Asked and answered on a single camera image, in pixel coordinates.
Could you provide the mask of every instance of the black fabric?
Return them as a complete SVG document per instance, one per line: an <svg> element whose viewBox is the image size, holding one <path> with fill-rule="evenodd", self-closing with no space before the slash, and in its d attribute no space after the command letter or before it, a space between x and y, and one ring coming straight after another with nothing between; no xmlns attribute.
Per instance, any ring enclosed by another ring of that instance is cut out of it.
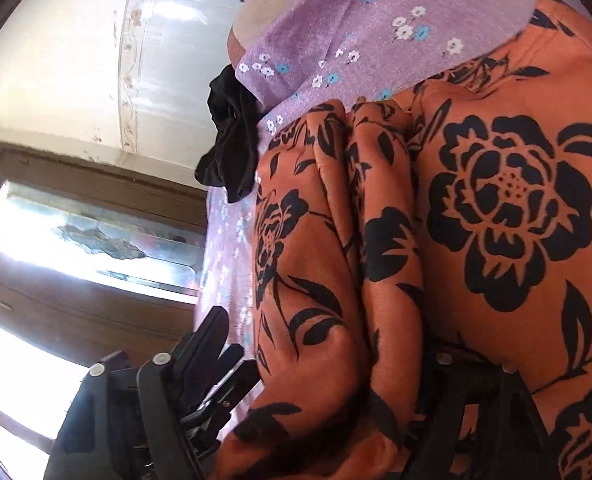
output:
<svg viewBox="0 0 592 480"><path fill-rule="evenodd" d="M196 180L205 186L225 187L231 204L253 189L258 165L258 100L238 79L231 65L209 84L207 105L216 124L216 144L196 168Z"/></svg>

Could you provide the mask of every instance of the black flower print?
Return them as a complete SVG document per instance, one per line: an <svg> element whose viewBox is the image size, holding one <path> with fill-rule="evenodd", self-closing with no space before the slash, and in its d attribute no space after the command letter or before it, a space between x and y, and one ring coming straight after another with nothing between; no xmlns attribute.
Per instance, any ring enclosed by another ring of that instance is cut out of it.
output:
<svg viewBox="0 0 592 480"><path fill-rule="evenodd" d="M397 274L418 247L409 218L395 207L385 207L379 218L365 224L363 276L372 282Z"/></svg>
<svg viewBox="0 0 592 480"><path fill-rule="evenodd" d="M400 449L404 444L405 432L400 429L396 415L394 415L391 407L372 389L369 389L367 410L378 431Z"/></svg>
<svg viewBox="0 0 592 480"><path fill-rule="evenodd" d="M267 285L276 277L278 258L284 249L281 240L289 236L298 221L309 211L309 205L300 198L297 189L288 192L280 204L272 202L272 197L260 199L256 206L256 308L260 306Z"/></svg>
<svg viewBox="0 0 592 480"><path fill-rule="evenodd" d="M297 413L302 413L302 409L290 402L275 402L259 408L250 408L245 420L234 429L234 434L242 442L255 442L263 438L283 440L289 437L289 433L275 416Z"/></svg>
<svg viewBox="0 0 592 480"><path fill-rule="evenodd" d="M270 152L281 144L288 144L289 148L293 149L302 135L305 136L303 141L305 146L310 146L314 143L315 137L311 135L309 128L307 127L307 120L304 118L297 119L285 126L284 129L276 134L269 142L267 150Z"/></svg>
<svg viewBox="0 0 592 480"><path fill-rule="evenodd" d="M592 390L560 412L551 434L562 480L592 478Z"/></svg>
<svg viewBox="0 0 592 480"><path fill-rule="evenodd" d="M345 122L340 117L338 117L333 105L322 103L316 107L311 108L309 111L310 114L319 112L326 112L327 115L323 119L322 124L318 127L318 131L316 133L316 142L320 146L320 149L323 150L325 155L335 158L336 136L340 132L346 131L347 126Z"/></svg>
<svg viewBox="0 0 592 480"><path fill-rule="evenodd" d="M447 172L429 189L427 227L452 252L466 250L464 280L498 312L527 300L546 261L566 260L592 239L592 190L582 173L556 160L527 116L477 116L444 127Z"/></svg>
<svg viewBox="0 0 592 480"><path fill-rule="evenodd" d="M568 35L573 34L568 29L565 33ZM415 94L414 102L423 98L426 84L430 80L441 80L453 85L461 86L473 93L481 94L479 96L480 99L486 99L496 92L496 84L501 81L507 80L509 78L513 80L525 80L549 75L547 70L531 65L519 66L515 68L511 67L510 69L511 65L515 66L515 63L512 63L510 59L512 54L511 46L520 39L521 35L522 32L519 32L513 38L511 38L511 40L507 41L505 44L502 44L489 54L475 57L474 59L464 62L455 68L437 73L436 75L427 78L425 81L421 81L413 88L413 93ZM415 134L422 133L421 129L419 129L416 124L414 124L413 131ZM432 135L425 132L423 136L431 137Z"/></svg>
<svg viewBox="0 0 592 480"><path fill-rule="evenodd" d="M409 149L409 156L414 162L418 158L418 154L422 151L423 146L427 142L431 142L433 137L441 131L451 105L452 100L447 99L436 109L429 123L425 121L425 112L423 110L413 120L413 138L409 141L407 148Z"/></svg>
<svg viewBox="0 0 592 480"><path fill-rule="evenodd" d="M358 112L363 106L368 106L372 114L377 110L380 113L379 118L374 118L370 115L358 118ZM354 126L360 126L361 124L375 124L381 128L381 132L377 137L378 148L380 149L381 155L387 160L389 165L393 165L394 158L396 158L395 145L400 146L403 152L407 153L407 143L403 137L402 132L399 128L388 122L396 115L399 108L386 103L358 103L354 105L353 111L356 114Z"/></svg>
<svg viewBox="0 0 592 480"><path fill-rule="evenodd" d="M558 134L557 142L565 153L592 157L592 124L570 124Z"/></svg>
<svg viewBox="0 0 592 480"><path fill-rule="evenodd" d="M362 217L365 211L364 182L371 165L361 160L357 142L352 142L345 150L345 162L349 174L349 194L353 210Z"/></svg>
<svg viewBox="0 0 592 480"><path fill-rule="evenodd" d="M592 364L592 313L581 291L569 280L560 316L560 328L567 351L567 366L562 374L531 392L539 394L561 381L568 381L588 373Z"/></svg>
<svg viewBox="0 0 592 480"><path fill-rule="evenodd" d="M540 9L534 10L531 20L529 20L529 24L540 28L550 28L551 30L557 30L556 24Z"/></svg>

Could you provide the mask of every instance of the frosted glass panel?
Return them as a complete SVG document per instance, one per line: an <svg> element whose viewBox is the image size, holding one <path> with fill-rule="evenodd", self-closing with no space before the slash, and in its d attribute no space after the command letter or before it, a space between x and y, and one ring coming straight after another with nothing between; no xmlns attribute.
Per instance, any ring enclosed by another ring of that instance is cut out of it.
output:
<svg viewBox="0 0 592 480"><path fill-rule="evenodd" d="M0 251L91 282L196 303L204 235L6 182Z"/></svg>

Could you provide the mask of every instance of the small white flower print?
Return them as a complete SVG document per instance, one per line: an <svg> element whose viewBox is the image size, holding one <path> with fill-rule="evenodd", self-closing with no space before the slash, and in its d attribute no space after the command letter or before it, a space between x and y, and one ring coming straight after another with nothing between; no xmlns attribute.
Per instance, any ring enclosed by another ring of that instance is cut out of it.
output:
<svg viewBox="0 0 592 480"><path fill-rule="evenodd" d="M218 280L218 285L225 285L225 280L227 279L228 274L229 269L225 266L222 266L220 269L220 279Z"/></svg>
<svg viewBox="0 0 592 480"><path fill-rule="evenodd" d="M412 16L414 18L419 18L421 16L424 16L426 13L427 13L427 9L425 9L423 6L413 7L413 9L412 9Z"/></svg>
<svg viewBox="0 0 592 480"><path fill-rule="evenodd" d="M462 40L458 38L451 38L447 41L447 52L452 56L456 54L462 54L462 48L464 47Z"/></svg>
<svg viewBox="0 0 592 480"><path fill-rule="evenodd" d="M403 25L396 30L397 40L408 40L413 36L413 27L411 25Z"/></svg>
<svg viewBox="0 0 592 480"><path fill-rule="evenodd" d="M242 218L236 222L236 242L241 243L245 240L245 223Z"/></svg>

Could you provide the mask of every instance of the purple fabric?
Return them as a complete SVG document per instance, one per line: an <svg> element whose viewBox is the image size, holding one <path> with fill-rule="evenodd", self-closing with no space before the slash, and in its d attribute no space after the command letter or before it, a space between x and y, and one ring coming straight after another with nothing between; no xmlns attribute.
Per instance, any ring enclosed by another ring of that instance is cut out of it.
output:
<svg viewBox="0 0 592 480"><path fill-rule="evenodd" d="M259 152L312 106L338 98L388 99L423 78L495 48L528 22L536 0L300 0L243 57L237 78L265 110ZM578 0L565 0L585 14ZM201 322L229 311L230 341L253 357L254 192L228 205L209 190ZM240 407L242 415L246 406Z"/></svg>

